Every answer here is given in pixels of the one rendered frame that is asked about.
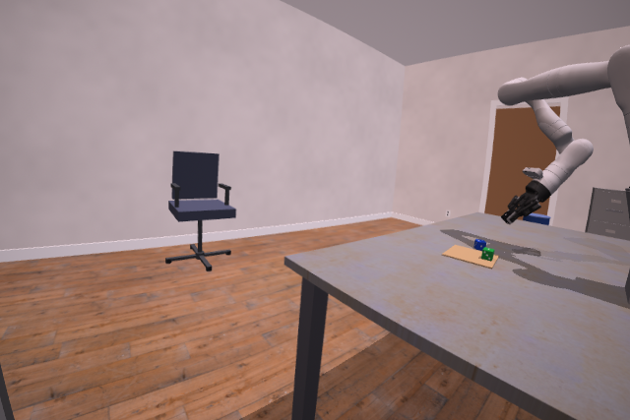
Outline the green die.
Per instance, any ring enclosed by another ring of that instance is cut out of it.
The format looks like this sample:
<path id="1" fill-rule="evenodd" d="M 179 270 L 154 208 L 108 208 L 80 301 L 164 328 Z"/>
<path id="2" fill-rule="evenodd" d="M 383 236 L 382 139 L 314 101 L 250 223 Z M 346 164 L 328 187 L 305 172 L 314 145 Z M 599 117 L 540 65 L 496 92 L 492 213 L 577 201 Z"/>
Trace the green die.
<path id="1" fill-rule="evenodd" d="M 481 254 L 482 259 L 492 261 L 493 256 L 494 256 L 494 249 L 485 248 L 485 247 L 482 249 L 482 254 Z"/>

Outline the peach flat square mat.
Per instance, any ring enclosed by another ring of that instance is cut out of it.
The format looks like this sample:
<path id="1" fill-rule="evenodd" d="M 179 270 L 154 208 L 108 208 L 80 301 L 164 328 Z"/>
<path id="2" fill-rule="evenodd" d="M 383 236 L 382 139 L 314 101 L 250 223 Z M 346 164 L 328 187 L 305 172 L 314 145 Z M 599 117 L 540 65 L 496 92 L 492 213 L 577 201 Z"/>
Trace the peach flat square mat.
<path id="1" fill-rule="evenodd" d="M 492 269 L 499 256 L 494 255 L 492 261 L 488 261 L 482 259 L 481 254 L 481 251 L 454 245 L 449 250 L 444 252 L 442 256 Z"/>

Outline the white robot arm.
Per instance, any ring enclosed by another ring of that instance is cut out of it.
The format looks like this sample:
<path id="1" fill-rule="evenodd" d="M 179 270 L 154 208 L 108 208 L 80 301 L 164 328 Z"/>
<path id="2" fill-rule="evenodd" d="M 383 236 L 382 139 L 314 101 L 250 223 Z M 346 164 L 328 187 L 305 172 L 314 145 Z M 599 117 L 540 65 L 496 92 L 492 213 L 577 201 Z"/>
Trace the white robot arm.
<path id="1" fill-rule="evenodd" d="M 498 98 L 505 105 L 526 102 L 534 110 L 539 128 L 558 150 L 560 155 L 543 171 L 528 167 L 523 170 L 525 175 L 544 185 L 551 195 L 589 159 L 594 147 L 588 140 L 574 140 L 570 127 L 553 112 L 545 99 L 608 88 L 612 89 L 623 112 L 630 144 L 630 45 L 615 51 L 609 61 L 556 68 L 528 80 L 512 80 L 498 90 Z"/>

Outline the blue die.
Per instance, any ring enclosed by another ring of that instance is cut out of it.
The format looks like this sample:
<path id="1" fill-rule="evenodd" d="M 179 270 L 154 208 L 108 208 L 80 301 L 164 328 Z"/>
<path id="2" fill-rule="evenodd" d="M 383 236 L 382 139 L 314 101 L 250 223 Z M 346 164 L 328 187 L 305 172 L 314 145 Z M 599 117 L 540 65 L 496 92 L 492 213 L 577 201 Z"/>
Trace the blue die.
<path id="1" fill-rule="evenodd" d="M 482 251 L 482 249 L 483 249 L 484 247 L 486 247 L 486 242 L 485 242 L 484 240 L 475 239 L 475 240 L 474 240 L 474 247 L 475 247 L 477 250 Z"/>

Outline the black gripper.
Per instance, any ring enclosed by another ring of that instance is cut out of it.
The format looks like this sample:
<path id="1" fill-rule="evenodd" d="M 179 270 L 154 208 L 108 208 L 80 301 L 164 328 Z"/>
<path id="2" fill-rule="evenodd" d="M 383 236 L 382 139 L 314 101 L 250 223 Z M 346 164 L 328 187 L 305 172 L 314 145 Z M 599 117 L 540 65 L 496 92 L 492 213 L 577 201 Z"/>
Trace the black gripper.
<path id="1" fill-rule="evenodd" d="M 507 206 L 508 212 L 512 214 L 507 217 L 509 223 L 513 223 L 519 216 L 527 216 L 532 212 L 541 208 L 541 203 L 545 202 L 551 196 L 549 190 L 536 180 L 532 180 L 526 186 L 526 193 L 518 197 L 514 196 L 510 204 Z M 517 200 L 518 199 L 518 200 Z M 518 205 L 519 204 L 519 205 Z"/>

